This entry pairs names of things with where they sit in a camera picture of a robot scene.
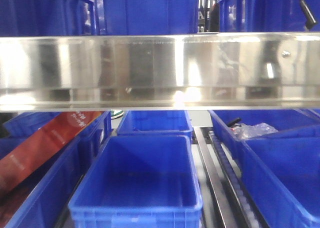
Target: metal shelf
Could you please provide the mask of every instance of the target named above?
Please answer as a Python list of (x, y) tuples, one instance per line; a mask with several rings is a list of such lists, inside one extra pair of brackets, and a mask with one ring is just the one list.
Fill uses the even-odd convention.
[(0, 38), (0, 111), (320, 107), (320, 33)]

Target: black cable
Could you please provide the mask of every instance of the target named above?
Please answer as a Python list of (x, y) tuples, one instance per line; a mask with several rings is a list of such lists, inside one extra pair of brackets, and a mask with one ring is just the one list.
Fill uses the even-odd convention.
[(302, 12), (306, 17), (305, 27), (311, 30), (318, 22), (305, 0), (299, 0)]

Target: empty blue bin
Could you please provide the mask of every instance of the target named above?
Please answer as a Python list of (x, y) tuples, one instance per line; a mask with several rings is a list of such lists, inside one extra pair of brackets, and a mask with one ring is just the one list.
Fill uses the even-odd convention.
[(77, 228), (199, 228), (202, 198), (186, 136), (113, 136), (69, 202)]
[(0, 0), (0, 37), (96, 32), (93, 0)]
[(128, 111), (116, 133), (126, 135), (184, 135), (192, 139), (193, 128), (186, 110)]
[(243, 142), (242, 181), (270, 228), (320, 227), (320, 138)]
[[(218, 0), (221, 32), (303, 32), (306, 17), (299, 0)], [(320, 19), (319, 0), (306, 0)], [(312, 31), (320, 31), (317, 24)]]
[(256, 138), (298, 138), (315, 137), (320, 135), (320, 118), (310, 112), (300, 109), (279, 109), (279, 110), (210, 110), (213, 131), (216, 137), (223, 142), (230, 151), (232, 158), (237, 161), (239, 140), (227, 127), (227, 124), (235, 118), (241, 118), (240, 123), (246, 125), (257, 125), (267, 123), (278, 130)]

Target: black handle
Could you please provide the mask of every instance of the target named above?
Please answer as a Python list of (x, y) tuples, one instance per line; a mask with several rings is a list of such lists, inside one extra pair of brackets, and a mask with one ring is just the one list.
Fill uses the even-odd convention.
[(302, 12), (306, 17), (305, 27), (308, 30), (311, 30), (318, 22), (314, 14), (310, 10), (308, 4), (306, 3), (306, 1), (305, 0), (299, 0), (299, 1), (300, 1), (300, 7), (302, 9)]
[(233, 127), (235, 124), (239, 123), (241, 121), (240, 117), (235, 118), (234, 120), (230, 121), (228, 124), (226, 124), (227, 127)]

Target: bin handle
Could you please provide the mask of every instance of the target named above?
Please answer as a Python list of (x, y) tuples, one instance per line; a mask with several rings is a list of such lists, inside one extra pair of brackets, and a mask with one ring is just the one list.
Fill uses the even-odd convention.
[(111, 228), (157, 228), (154, 215), (113, 215)]

